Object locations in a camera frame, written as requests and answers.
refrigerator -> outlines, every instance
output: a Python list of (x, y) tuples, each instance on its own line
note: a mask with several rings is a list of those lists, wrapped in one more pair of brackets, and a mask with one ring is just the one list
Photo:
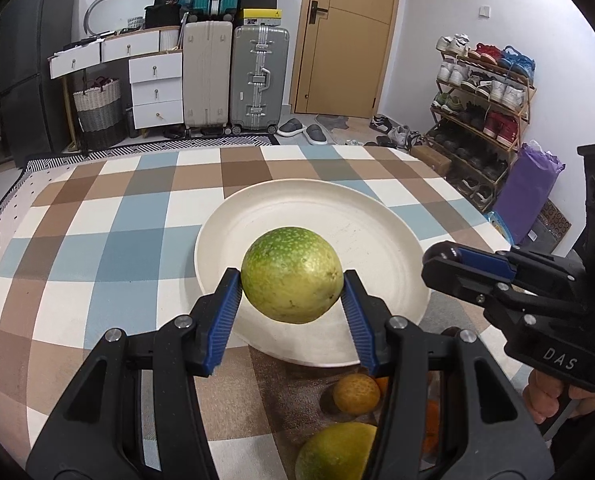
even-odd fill
[(2, 123), (16, 166), (71, 142), (49, 57), (71, 42), (74, 0), (11, 0), (0, 16)]

white drawer cabinet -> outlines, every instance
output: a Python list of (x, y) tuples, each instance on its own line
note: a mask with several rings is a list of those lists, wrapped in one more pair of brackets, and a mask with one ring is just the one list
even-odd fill
[(102, 43), (102, 62), (123, 57), (141, 56), (160, 50), (160, 31), (151, 30), (123, 34)]
[(184, 122), (182, 101), (133, 106), (133, 120), (136, 129), (182, 124)]
[(96, 41), (49, 58), (51, 79), (97, 64), (100, 64), (100, 43)]
[(129, 59), (131, 84), (182, 77), (182, 53), (159, 54), (156, 56)]
[(158, 79), (131, 85), (133, 106), (182, 100), (182, 78)]

striped basket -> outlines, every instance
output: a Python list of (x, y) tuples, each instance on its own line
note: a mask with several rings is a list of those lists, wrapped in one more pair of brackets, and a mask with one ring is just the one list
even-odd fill
[(88, 149), (104, 150), (126, 138), (118, 79), (98, 78), (93, 87), (74, 93), (73, 98)]

suitcase handle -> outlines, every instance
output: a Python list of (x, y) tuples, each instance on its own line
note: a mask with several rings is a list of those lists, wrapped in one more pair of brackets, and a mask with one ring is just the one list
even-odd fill
[(260, 70), (266, 78), (264, 86), (260, 88), (260, 92), (264, 92), (265, 90), (268, 90), (271, 87), (271, 70), (269, 70), (268, 68), (261, 68)]

slipper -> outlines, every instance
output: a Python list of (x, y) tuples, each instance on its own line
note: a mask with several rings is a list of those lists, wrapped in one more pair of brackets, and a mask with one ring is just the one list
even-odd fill
[(280, 126), (276, 134), (282, 137), (293, 137), (297, 134), (301, 134), (305, 130), (306, 128), (302, 125), (302, 123), (296, 118), (293, 118), (289, 119), (287, 123), (284, 123), (282, 126)]
[(311, 144), (324, 146), (329, 143), (322, 131), (322, 128), (317, 124), (311, 124), (304, 132), (306, 140)]

